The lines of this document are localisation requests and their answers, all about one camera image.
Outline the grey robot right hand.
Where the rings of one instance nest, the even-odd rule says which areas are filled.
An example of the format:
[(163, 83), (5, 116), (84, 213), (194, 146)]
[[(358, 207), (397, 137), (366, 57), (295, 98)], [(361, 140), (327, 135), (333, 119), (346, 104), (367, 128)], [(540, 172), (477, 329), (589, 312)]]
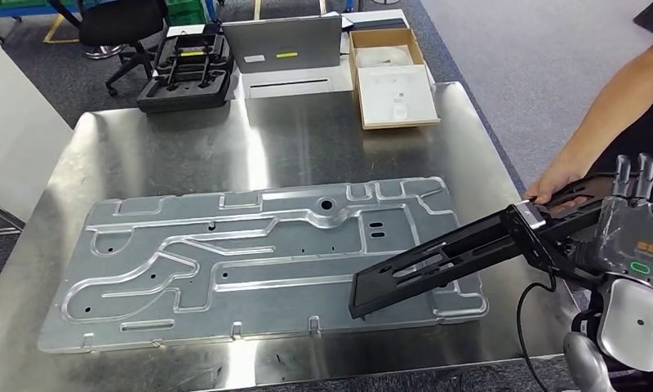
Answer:
[(570, 258), (591, 274), (619, 274), (653, 287), (653, 158), (640, 153), (637, 176), (620, 154), (612, 192), (600, 204), (593, 239), (577, 241)]

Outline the person's right hand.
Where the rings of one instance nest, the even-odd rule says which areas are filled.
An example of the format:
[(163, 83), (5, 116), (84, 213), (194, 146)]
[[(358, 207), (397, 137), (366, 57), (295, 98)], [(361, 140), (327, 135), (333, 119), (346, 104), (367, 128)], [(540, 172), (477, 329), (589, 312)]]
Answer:
[(543, 174), (524, 193), (524, 199), (536, 204), (547, 204), (559, 190), (581, 180), (587, 169), (576, 162), (554, 160)]

